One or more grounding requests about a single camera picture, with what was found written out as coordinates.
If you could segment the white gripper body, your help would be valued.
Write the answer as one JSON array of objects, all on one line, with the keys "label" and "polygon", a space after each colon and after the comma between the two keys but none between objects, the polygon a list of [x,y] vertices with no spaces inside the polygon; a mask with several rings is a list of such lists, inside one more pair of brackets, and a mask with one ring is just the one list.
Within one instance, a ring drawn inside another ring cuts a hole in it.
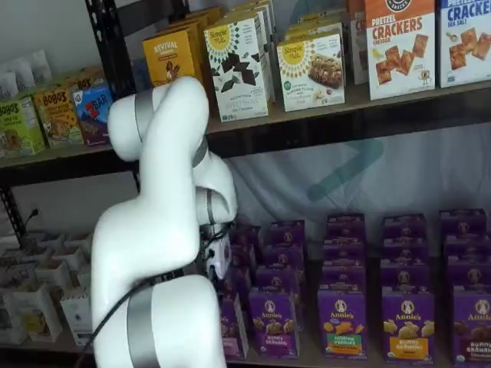
[{"label": "white gripper body", "polygon": [[206,273],[208,279],[223,279],[229,269],[231,249],[229,235],[221,230],[211,236],[206,247]]}]

